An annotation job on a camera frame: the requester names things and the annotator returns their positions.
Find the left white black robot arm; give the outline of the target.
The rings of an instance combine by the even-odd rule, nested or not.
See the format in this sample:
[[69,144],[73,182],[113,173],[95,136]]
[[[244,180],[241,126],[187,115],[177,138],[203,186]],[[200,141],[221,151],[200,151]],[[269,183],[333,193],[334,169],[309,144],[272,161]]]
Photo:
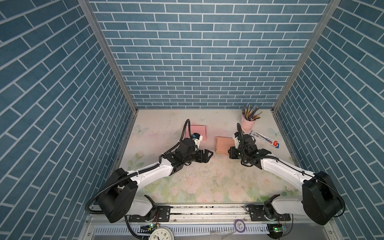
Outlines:
[[171,149],[159,156],[157,163],[143,169],[126,172],[119,168],[107,179],[102,189],[85,205],[85,211],[92,215],[105,215],[110,223],[125,216],[137,216],[144,221],[156,217],[158,206],[145,195],[136,194],[147,185],[169,177],[193,162],[208,163],[214,153],[200,150],[200,139],[186,138],[178,141]]

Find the orange paper box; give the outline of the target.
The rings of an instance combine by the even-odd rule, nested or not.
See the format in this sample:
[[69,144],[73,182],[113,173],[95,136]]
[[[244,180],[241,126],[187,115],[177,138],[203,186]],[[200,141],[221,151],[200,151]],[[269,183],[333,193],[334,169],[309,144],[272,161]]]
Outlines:
[[216,153],[228,155],[231,147],[235,146],[235,141],[232,138],[216,137]]

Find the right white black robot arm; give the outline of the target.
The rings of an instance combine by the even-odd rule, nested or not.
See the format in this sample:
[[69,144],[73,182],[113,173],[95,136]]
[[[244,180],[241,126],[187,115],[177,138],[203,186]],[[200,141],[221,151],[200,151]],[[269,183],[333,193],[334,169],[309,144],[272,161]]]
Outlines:
[[266,200],[263,211],[267,219],[302,215],[324,226],[332,218],[344,214],[346,203],[327,173],[314,173],[289,164],[270,151],[259,149],[251,135],[236,132],[234,142],[235,145],[228,150],[230,159],[239,159],[245,167],[257,167],[272,173],[301,193],[295,197],[276,194]]

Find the pink paper box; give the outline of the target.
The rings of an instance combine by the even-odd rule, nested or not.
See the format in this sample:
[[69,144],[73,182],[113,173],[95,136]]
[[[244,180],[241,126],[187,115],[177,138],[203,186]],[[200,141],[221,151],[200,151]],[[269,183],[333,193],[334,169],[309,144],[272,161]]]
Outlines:
[[196,138],[197,134],[199,134],[200,136],[203,137],[202,141],[207,140],[207,126],[191,125],[190,128],[187,126],[184,134],[184,138],[190,138],[189,132],[191,132],[191,135],[193,136],[193,138]]

